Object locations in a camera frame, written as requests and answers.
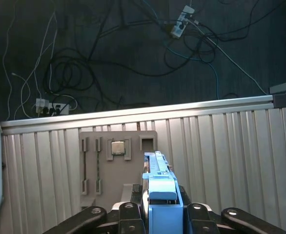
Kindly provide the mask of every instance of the blue cable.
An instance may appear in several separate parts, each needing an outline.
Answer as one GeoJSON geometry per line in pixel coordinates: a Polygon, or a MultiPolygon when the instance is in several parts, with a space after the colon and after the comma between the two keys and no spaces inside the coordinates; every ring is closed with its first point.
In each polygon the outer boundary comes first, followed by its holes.
{"type": "MultiPolygon", "coordinates": [[[[157,14],[156,14],[154,8],[153,8],[146,0],[142,0],[142,1],[152,10],[152,12],[154,13],[156,19],[158,20],[158,16],[157,16],[157,14]]],[[[164,46],[165,46],[171,53],[173,53],[173,54],[175,54],[175,55],[177,55],[177,56],[180,56],[180,57],[182,57],[182,58],[189,59],[189,60],[192,60],[192,61],[201,61],[201,60],[198,59],[198,58],[189,58],[189,57],[187,57],[187,56],[181,55],[181,54],[175,52],[174,50],[170,49],[167,45],[165,45],[165,43],[164,43],[164,46]]],[[[208,63],[206,63],[206,64],[208,64],[208,65],[212,68],[212,70],[214,71],[214,73],[215,73],[215,77],[216,77],[217,100],[219,100],[219,77],[218,77],[217,71],[216,71],[216,69],[211,65],[211,63],[208,62],[208,63]]]]}

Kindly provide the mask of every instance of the bolt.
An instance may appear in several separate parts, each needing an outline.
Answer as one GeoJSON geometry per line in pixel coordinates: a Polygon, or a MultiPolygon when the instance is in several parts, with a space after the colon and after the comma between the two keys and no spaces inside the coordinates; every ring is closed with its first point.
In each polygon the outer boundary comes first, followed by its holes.
{"type": "Polygon", "coordinates": [[[230,215],[237,215],[237,212],[234,210],[228,210],[227,211],[230,215]]]}
{"type": "Polygon", "coordinates": [[[196,210],[199,210],[199,209],[201,208],[201,206],[200,206],[199,204],[195,204],[193,207],[194,207],[194,209],[196,209],[196,210]]]}
{"type": "Polygon", "coordinates": [[[98,214],[98,213],[101,213],[101,209],[100,208],[94,208],[91,213],[93,214],[98,214]]]}
{"type": "Polygon", "coordinates": [[[128,203],[125,205],[126,208],[133,208],[133,205],[131,203],[128,203]]]}

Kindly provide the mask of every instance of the black cable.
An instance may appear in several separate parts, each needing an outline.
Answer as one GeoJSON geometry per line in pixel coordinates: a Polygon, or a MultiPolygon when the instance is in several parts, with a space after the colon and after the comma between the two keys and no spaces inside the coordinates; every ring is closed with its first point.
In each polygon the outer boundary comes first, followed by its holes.
{"type": "Polygon", "coordinates": [[[222,41],[222,42],[229,42],[229,41],[235,41],[235,40],[243,40],[243,39],[245,39],[245,38],[248,37],[249,29],[250,29],[250,26],[251,26],[252,13],[254,12],[254,9],[256,8],[256,6],[257,6],[257,4],[259,3],[259,1],[260,1],[260,0],[257,0],[257,1],[255,2],[255,4],[253,5],[253,7],[251,8],[251,11],[250,11],[250,14],[249,14],[249,24],[248,24],[248,26],[247,26],[247,32],[246,32],[246,34],[245,34],[244,36],[242,36],[242,37],[223,39],[223,38],[219,37],[219,35],[217,35],[216,33],[214,33],[214,32],[212,31],[212,29],[210,29],[208,26],[205,26],[205,25],[203,25],[202,23],[200,23],[199,25],[202,26],[202,27],[204,27],[204,28],[206,28],[206,29],[208,29],[208,30],[212,33],[213,38],[217,38],[218,40],[220,40],[220,41],[222,41]]]}
{"type": "Polygon", "coordinates": [[[104,20],[102,21],[102,23],[101,23],[101,25],[100,25],[98,34],[97,34],[97,36],[96,36],[96,38],[95,38],[95,41],[94,41],[94,43],[93,43],[91,52],[90,52],[90,54],[89,54],[89,56],[88,56],[88,60],[91,59],[91,57],[92,57],[92,55],[93,55],[93,53],[94,53],[94,51],[95,51],[95,48],[96,48],[96,46],[97,46],[97,44],[98,44],[98,42],[99,42],[100,35],[101,35],[102,30],[103,30],[103,28],[104,28],[104,26],[105,26],[105,24],[106,24],[106,21],[107,21],[107,19],[108,19],[108,16],[109,16],[111,10],[113,9],[114,3],[115,3],[115,0],[111,0],[111,1],[109,2],[109,6],[108,6],[107,13],[106,13],[106,15],[105,15],[105,17],[104,17],[104,20]]]}
{"type": "Polygon", "coordinates": [[[226,95],[222,96],[221,99],[225,99],[228,96],[234,96],[235,98],[239,98],[240,96],[238,96],[236,93],[227,93],[226,95]]]}
{"type": "Polygon", "coordinates": [[[218,2],[221,3],[222,5],[230,5],[230,4],[233,4],[233,3],[237,2],[237,1],[238,0],[232,0],[232,1],[226,2],[226,1],[218,0],[218,2]]]}
{"type": "MultiPolygon", "coordinates": [[[[129,22],[127,26],[140,26],[140,25],[146,25],[146,24],[152,24],[153,22],[150,20],[137,20],[137,21],[132,21],[129,22]]],[[[100,35],[100,38],[106,37],[107,35],[114,33],[116,31],[122,30],[122,29],[126,29],[127,27],[121,28],[120,26],[114,26],[110,29],[107,29],[105,31],[103,31],[100,35]]]]}
{"type": "Polygon", "coordinates": [[[125,23],[125,19],[124,19],[122,0],[118,0],[118,9],[119,9],[119,15],[120,15],[120,25],[121,25],[121,27],[125,27],[126,23],[125,23]]]}
{"type": "Polygon", "coordinates": [[[281,3],[279,3],[276,7],[274,7],[272,10],[270,10],[268,13],[266,13],[264,16],[262,16],[261,18],[259,18],[258,20],[254,21],[253,23],[250,23],[248,25],[246,25],[245,27],[242,27],[242,28],[239,28],[239,29],[235,29],[235,30],[232,30],[232,31],[229,31],[229,32],[225,32],[225,33],[218,33],[217,35],[218,36],[221,36],[221,35],[225,35],[225,34],[230,34],[230,33],[236,33],[236,32],[239,32],[243,29],[246,29],[256,23],[258,23],[259,21],[261,21],[262,19],[264,19],[265,17],[267,17],[268,15],[270,15],[271,13],[273,13],[275,10],[277,10],[278,8],[280,8],[284,3],[286,2],[286,0],[282,1],[281,3]]]}

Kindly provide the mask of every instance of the cable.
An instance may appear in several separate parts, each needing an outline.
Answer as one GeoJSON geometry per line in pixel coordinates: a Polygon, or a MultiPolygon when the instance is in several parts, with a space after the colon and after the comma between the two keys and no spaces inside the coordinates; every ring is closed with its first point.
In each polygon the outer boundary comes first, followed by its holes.
{"type": "Polygon", "coordinates": [[[109,7],[108,7],[108,10],[107,10],[107,13],[106,13],[106,15],[105,15],[105,17],[104,17],[103,22],[102,22],[101,25],[100,25],[98,34],[97,34],[97,36],[96,36],[96,38],[95,38],[95,41],[94,41],[94,43],[93,43],[91,52],[90,52],[90,54],[89,54],[89,56],[88,56],[88,60],[91,59],[91,57],[92,57],[92,55],[93,55],[93,53],[94,53],[94,51],[95,51],[95,48],[96,48],[96,46],[97,46],[97,44],[98,44],[98,42],[99,42],[100,35],[101,35],[102,30],[103,30],[103,28],[104,28],[104,26],[105,26],[105,24],[106,24],[106,21],[107,21],[107,19],[108,19],[108,16],[109,16],[111,10],[113,9],[114,3],[115,3],[115,0],[111,0],[111,1],[109,2],[109,7]]]}
{"type": "Polygon", "coordinates": [[[11,81],[10,81],[10,78],[8,77],[8,74],[7,74],[7,71],[6,71],[6,67],[5,67],[5,57],[6,57],[6,54],[7,54],[7,50],[8,50],[8,46],[9,46],[9,32],[15,22],[15,18],[16,18],[16,4],[19,0],[16,0],[13,4],[13,9],[14,9],[14,16],[11,20],[11,23],[6,31],[6,48],[5,48],[5,51],[4,51],[4,54],[3,54],[3,57],[2,57],[2,65],[3,65],[3,69],[4,69],[4,72],[5,72],[5,76],[6,76],[6,79],[8,81],[8,84],[10,86],[10,92],[8,94],[8,98],[7,98],[7,111],[8,111],[8,117],[6,118],[6,121],[10,118],[11,116],[11,111],[10,111],[10,99],[11,99],[11,95],[12,95],[12,90],[13,90],[13,87],[12,87],[12,84],[11,84],[11,81]]]}
{"type": "MultiPolygon", "coordinates": [[[[45,30],[45,34],[44,34],[44,37],[43,37],[43,42],[42,42],[42,46],[41,46],[40,55],[39,55],[39,57],[38,57],[38,59],[37,59],[37,62],[36,62],[36,64],[35,64],[35,68],[34,68],[34,70],[30,73],[30,75],[28,76],[28,78],[26,79],[26,82],[28,82],[28,80],[31,78],[32,74],[35,73],[35,71],[36,71],[38,65],[40,64],[41,56],[42,56],[42,54],[43,54],[43,47],[44,47],[45,39],[46,39],[48,30],[49,30],[49,27],[50,27],[50,23],[51,23],[52,18],[53,18],[54,16],[55,16],[55,11],[54,11],[53,14],[51,15],[50,20],[49,20],[48,25],[47,25],[47,28],[46,28],[46,30],[45,30]]],[[[25,114],[27,117],[29,117],[29,115],[26,113],[26,111],[25,111],[25,109],[24,109],[24,106],[23,106],[23,105],[28,101],[28,99],[27,99],[25,102],[22,101],[22,93],[23,93],[23,89],[24,89],[24,87],[25,87],[25,84],[26,84],[26,83],[24,83],[24,85],[21,87],[21,91],[20,91],[20,102],[21,102],[21,107],[22,107],[22,110],[23,110],[24,114],[25,114]]]]}
{"type": "Polygon", "coordinates": [[[237,1],[238,0],[232,0],[232,1],[229,1],[229,2],[225,2],[225,1],[218,0],[218,2],[221,3],[222,5],[230,5],[230,4],[235,3],[237,1]]]}
{"type": "Polygon", "coordinates": [[[209,27],[203,25],[203,24],[200,24],[200,26],[203,26],[205,27],[206,29],[208,29],[212,35],[217,38],[218,40],[222,41],[222,42],[229,42],[229,41],[235,41],[235,40],[243,40],[243,39],[246,39],[248,37],[248,34],[249,34],[249,29],[250,29],[250,26],[251,26],[251,18],[252,18],[252,13],[254,11],[254,9],[256,8],[257,4],[259,3],[260,0],[257,0],[255,2],[255,4],[253,5],[253,7],[251,8],[251,11],[250,11],[250,14],[249,14],[249,24],[247,26],[247,32],[244,36],[242,37],[238,37],[238,38],[229,38],[229,39],[223,39],[223,38],[220,38],[218,35],[216,35],[209,27]]]}
{"type": "MultiPolygon", "coordinates": [[[[30,95],[31,95],[31,91],[30,91],[30,87],[29,87],[28,82],[27,82],[23,77],[21,77],[21,76],[15,74],[15,73],[12,73],[12,75],[21,78],[21,79],[24,81],[24,85],[25,85],[25,84],[27,85],[28,91],[29,91],[28,98],[27,98],[27,100],[28,100],[28,99],[30,98],[30,95]]],[[[18,108],[16,109],[16,111],[15,111],[15,113],[14,113],[14,120],[16,120],[17,110],[18,110],[21,106],[23,106],[23,105],[24,105],[24,103],[21,103],[21,104],[18,106],[18,108]]]]}
{"type": "MultiPolygon", "coordinates": [[[[188,19],[187,19],[187,21],[188,21],[189,23],[191,23],[192,25],[194,25],[200,33],[202,33],[203,35],[205,35],[205,34],[202,32],[202,30],[201,30],[196,24],[194,24],[192,21],[190,21],[190,20],[188,20],[188,19]]],[[[258,84],[258,82],[257,82],[253,77],[251,77],[246,71],[244,71],[233,59],[231,59],[230,56],[227,55],[227,53],[226,53],[223,49],[220,48],[220,46],[218,46],[212,39],[208,38],[208,40],[210,40],[210,42],[213,43],[235,66],[237,66],[246,76],[248,76],[248,77],[258,86],[258,88],[261,90],[261,92],[263,92],[265,95],[268,95],[268,94],[261,88],[261,86],[258,84]]]]}
{"type": "Polygon", "coordinates": [[[266,13],[264,16],[262,16],[261,18],[259,18],[258,20],[254,21],[253,23],[250,23],[242,28],[239,28],[239,29],[235,29],[235,30],[232,30],[232,31],[229,31],[229,32],[225,32],[225,33],[218,33],[218,36],[221,36],[221,35],[225,35],[225,34],[230,34],[230,33],[236,33],[238,31],[241,31],[243,29],[246,29],[256,23],[258,23],[259,21],[261,21],[262,19],[264,19],[265,17],[267,17],[268,15],[270,15],[271,13],[273,13],[275,10],[277,10],[278,8],[280,8],[284,3],[286,2],[286,0],[282,1],[281,3],[279,3],[276,7],[274,7],[272,10],[270,10],[268,13],[266,13]]]}
{"type": "MultiPolygon", "coordinates": [[[[167,47],[167,49],[168,49],[170,52],[172,52],[173,54],[175,54],[175,55],[177,55],[177,56],[180,56],[180,57],[182,57],[182,58],[187,59],[186,56],[181,55],[181,54],[179,54],[179,53],[177,53],[177,52],[171,50],[169,47],[167,47]]],[[[190,60],[203,62],[203,61],[200,60],[199,58],[190,58],[190,60]]],[[[213,70],[214,74],[215,74],[215,77],[216,77],[216,96],[217,96],[217,99],[219,100],[219,77],[218,77],[217,71],[216,71],[216,69],[215,69],[209,62],[203,62],[203,63],[208,64],[208,65],[211,67],[211,69],[213,70]]]]}

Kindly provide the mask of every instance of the floor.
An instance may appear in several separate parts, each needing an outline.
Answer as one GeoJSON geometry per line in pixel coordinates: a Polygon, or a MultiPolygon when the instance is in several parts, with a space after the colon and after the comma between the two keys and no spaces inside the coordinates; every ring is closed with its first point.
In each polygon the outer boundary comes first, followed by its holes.
{"type": "MultiPolygon", "coordinates": [[[[63,47],[75,47],[74,35],[80,51],[87,55],[92,47],[95,36],[99,30],[99,22],[104,18],[110,1],[95,0],[58,0],[55,1],[58,19],[58,36],[56,51],[63,47]]],[[[126,22],[145,20],[146,16],[135,6],[146,9],[151,15],[153,12],[141,0],[120,0],[126,22]]],[[[187,2],[177,0],[149,0],[149,4],[157,12],[160,19],[177,19],[181,9],[187,2]]],[[[192,6],[198,12],[196,20],[209,26],[215,33],[231,31],[248,24],[251,8],[256,0],[193,0],[192,6]]],[[[281,0],[259,1],[252,14],[252,22],[269,12],[281,0]]],[[[2,57],[6,47],[6,31],[12,20],[14,0],[0,0],[0,120],[8,117],[7,99],[10,87],[6,79],[2,57]]],[[[112,12],[107,20],[104,30],[119,25],[121,18],[118,4],[113,5],[112,12]]],[[[53,12],[50,1],[18,1],[16,4],[16,19],[9,32],[9,46],[5,57],[5,65],[8,77],[11,80],[13,91],[10,99],[10,120],[26,118],[20,105],[20,89],[23,81],[12,73],[28,78],[38,59],[41,42],[46,30],[46,25],[53,12]]],[[[56,25],[51,23],[46,40],[53,41],[56,25]]],[[[234,33],[232,37],[241,37],[246,30],[234,33]]],[[[164,65],[163,54],[165,48],[163,42],[166,35],[155,24],[147,24],[129,27],[109,34],[99,40],[93,59],[115,61],[125,64],[135,70],[145,73],[159,74],[169,71],[164,65]]],[[[250,27],[248,37],[244,40],[233,42],[220,42],[219,45],[252,77],[259,85],[268,91],[272,85],[286,82],[286,1],[268,17],[250,27]]],[[[183,43],[178,41],[172,48],[179,53],[186,53],[183,43]]],[[[167,58],[172,66],[178,66],[185,59],[168,53],[167,58]]],[[[46,94],[42,86],[42,80],[48,62],[50,51],[42,56],[37,68],[38,90],[42,98],[54,98],[46,94]]],[[[262,95],[257,86],[235,67],[220,51],[216,52],[216,58],[212,62],[219,77],[219,97],[234,98],[262,95]]],[[[65,93],[79,98],[80,107],[73,114],[93,112],[95,110],[113,110],[123,107],[126,103],[144,102],[151,106],[215,100],[216,77],[214,71],[207,64],[189,62],[178,71],[163,77],[145,77],[124,68],[111,65],[93,64],[94,73],[101,85],[102,91],[116,104],[107,103],[105,106],[97,104],[92,99],[100,99],[100,93],[92,87],[86,91],[66,90],[65,93]]],[[[81,87],[90,83],[90,77],[86,71],[82,72],[81,87]]],[[[35,117],[33,105],[39,97],[35,79],[29,80],[31,95],[29,101],[24,104],[25,112],[35,117]]],[[[28,96],[27,87],[23,93],[23,99],[28,96]]]]}

